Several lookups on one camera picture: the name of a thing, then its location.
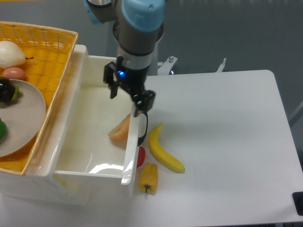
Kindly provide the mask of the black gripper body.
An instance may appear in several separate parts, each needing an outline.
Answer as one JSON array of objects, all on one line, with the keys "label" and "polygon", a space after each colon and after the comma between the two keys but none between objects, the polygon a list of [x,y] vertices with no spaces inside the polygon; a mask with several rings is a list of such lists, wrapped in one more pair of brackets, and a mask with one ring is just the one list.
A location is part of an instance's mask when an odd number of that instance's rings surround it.
[{"label": "black gripper body", "polygon": [[143,110],[150,110],[155,99],[155,92],[146,90],[144,83],[147,77],[149,67],[140,67],[139,69],[132,69],[125,66],[126,62],[123,56],[118,56],[116,62],[111,61],[104,67],[103,82],[119,84],[119,88],[128,93],[134,104],[143,105]]}]

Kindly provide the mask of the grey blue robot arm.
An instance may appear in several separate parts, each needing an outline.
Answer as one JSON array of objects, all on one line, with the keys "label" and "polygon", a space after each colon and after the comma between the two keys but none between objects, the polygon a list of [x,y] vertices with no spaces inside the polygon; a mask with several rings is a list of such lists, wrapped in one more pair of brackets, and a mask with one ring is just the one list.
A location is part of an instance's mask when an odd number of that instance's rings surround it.
[{"label": "grey blue robot arm", "polygon": [[134,117],[146,114],[153,105],[155,92],[145,89],[149,75],[158,74],[158,42],[164,33],[164,0],[86,0],[93,22],[113,21],[113,35],[118,42],[116,61],[104,67],[104,83],[111,90],[119,88],[134,103]]}]

